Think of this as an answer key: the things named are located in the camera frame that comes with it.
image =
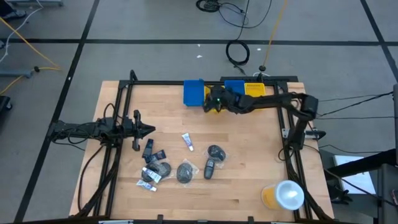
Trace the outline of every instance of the blue block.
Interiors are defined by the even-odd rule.
[[[225,80],[225,89],[232,88],[235,93],[244,95],[244,80]]]
[[[184,80],[183,102],[187,106],[201,106],[205,99],[205,81]]]

